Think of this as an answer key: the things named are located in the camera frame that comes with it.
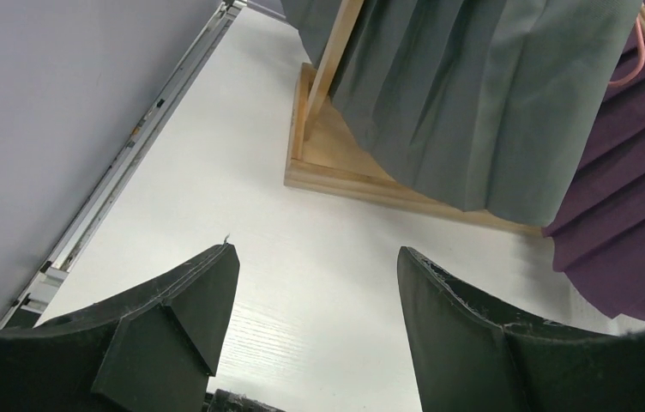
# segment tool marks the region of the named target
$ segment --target wooden base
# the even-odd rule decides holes
[[[295,90],[285,185],[352,197],[397,209],[476,225],[541,236],[539,227],[505,221],[485,211],[462,212],[396,183],[370,154],[358,147],[341,114],[326,99],[310,136],[304,139],[304,114],[315,68],[303,64]]]

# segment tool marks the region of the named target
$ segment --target gray cloth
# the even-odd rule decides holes
[[[282,0],[318,64],[341,0]],[[366,0],[332,102],[396,181],[552,222],[641,0]]]

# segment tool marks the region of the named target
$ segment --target table surface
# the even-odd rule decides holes
[[[391,411],[420,409],[395,273],[402,245],[522,309],[572,323],[549,239],[286,188],[304,61],[292,27],[243,10],[40,322],[230,235],[241,270],[209,388],[286,410]]]

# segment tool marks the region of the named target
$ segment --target purple fabric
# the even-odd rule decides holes
[[[613,78],[637,61],[631,35]],[[606,92],[555,221],[553,268],[609,317],[645,320],[645,66]]]

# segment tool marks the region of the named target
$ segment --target wooden stand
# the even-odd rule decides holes
[[[485,211],[462,212],[399,185],[359,148],[330,104],[328,91],[362,2],[343,1],[320,70],[302,65],[292,108],[285,185],[540,236],[539,227],[505,221]]]

